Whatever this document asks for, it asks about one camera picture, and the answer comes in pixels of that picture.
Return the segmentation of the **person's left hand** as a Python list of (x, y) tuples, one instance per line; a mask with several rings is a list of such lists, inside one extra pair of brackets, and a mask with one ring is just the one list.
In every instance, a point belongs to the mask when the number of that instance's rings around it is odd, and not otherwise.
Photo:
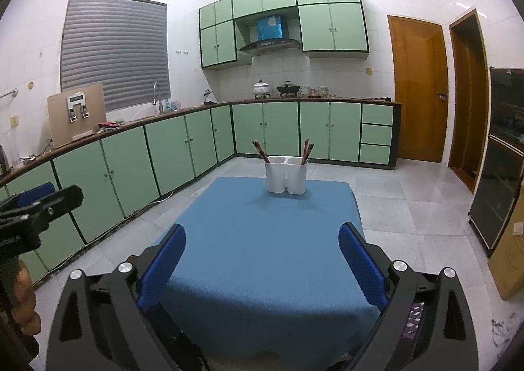
[(16, 305), (11, 309), (11, 316), (26, 336), (36, 336), (41, 332), (41, 318), (35, 310), (36, 296), (32, 280), (25, 263), (19, 261), (19, 269), (13, 283), (12, 293)]

